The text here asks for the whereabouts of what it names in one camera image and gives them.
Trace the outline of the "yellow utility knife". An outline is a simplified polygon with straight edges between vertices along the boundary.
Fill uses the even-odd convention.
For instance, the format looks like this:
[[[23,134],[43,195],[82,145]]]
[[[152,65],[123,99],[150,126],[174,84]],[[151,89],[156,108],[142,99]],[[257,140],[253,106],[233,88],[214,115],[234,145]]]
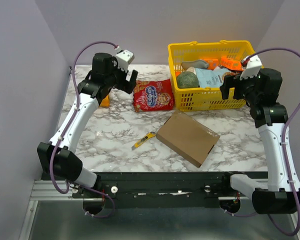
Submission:
[[[146,141],[148,141],[151,138],[154,138],[156,136],[156,133],[154,131],[151,131],[149,133],[147,133],[143,138],[141,138],[140,140],[138,140],[132,147],[132,150],[135,150],[137,148],[139,148],[142,144],[144,144]]]

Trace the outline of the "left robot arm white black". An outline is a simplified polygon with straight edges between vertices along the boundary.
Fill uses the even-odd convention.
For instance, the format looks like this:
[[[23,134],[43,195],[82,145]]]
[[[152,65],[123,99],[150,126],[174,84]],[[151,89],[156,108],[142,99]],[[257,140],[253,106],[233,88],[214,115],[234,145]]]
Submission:
[[[59,130],[49,142],[41,142],[37,147],[45,173],[84,186],[83,191],[91,198],[100,194],[100,177],[83,167],[75,151],[88,120],[111,89],[116,88],[127,94],[133,92],[138,72],[133,70],[130,79],[126,78],[134,58],[134,54],[128,50],[120,50],[116,55],[96,53],[91,70],[77,86],[79,97],[75,99]]]

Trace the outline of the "brown cardboard express box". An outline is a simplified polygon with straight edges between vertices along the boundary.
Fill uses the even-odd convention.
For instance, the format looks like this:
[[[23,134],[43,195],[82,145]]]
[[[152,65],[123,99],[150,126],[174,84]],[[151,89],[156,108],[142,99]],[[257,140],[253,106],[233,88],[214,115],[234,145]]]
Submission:
[[[156,138],[200,168],[220,135],[186,113],[176,110],[157,131]]]

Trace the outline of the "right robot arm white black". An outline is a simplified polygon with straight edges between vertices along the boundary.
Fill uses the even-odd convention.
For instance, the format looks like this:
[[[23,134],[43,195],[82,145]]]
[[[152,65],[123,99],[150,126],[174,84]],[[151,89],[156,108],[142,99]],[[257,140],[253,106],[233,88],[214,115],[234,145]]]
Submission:
[[[300,181],[289,148],[286,108],[277,102],[282,84],[281,73],[262,68],[257,75],[240,79],[227,75],[220,87],[224,100],[234,89],[235,100],[245,100],[261,137],[267,161],[267,189],[243,173],[233,174],[220,183],[220,191],[231,196],[240,192],[250,198],[258,214],[292,214],[300,205]]]

